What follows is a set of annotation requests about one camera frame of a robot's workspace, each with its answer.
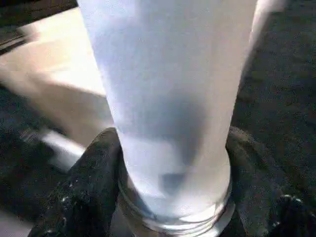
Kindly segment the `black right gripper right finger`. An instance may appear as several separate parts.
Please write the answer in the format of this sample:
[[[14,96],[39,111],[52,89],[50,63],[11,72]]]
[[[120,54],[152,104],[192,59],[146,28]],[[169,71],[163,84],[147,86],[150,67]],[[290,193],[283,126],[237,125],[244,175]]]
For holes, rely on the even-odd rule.
[[[232,126],[227,151],[232,196],[246,236],[316,235],[316,200],[296,186],[263,143]]]

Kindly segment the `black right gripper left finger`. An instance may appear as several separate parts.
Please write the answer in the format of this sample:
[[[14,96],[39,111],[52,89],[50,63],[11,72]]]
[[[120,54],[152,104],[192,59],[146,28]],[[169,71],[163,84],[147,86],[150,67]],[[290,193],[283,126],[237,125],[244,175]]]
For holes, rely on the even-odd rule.
[[[107,237],[118,197],[121,146],[114,128],[102,131],[51,193],[31,237]]]

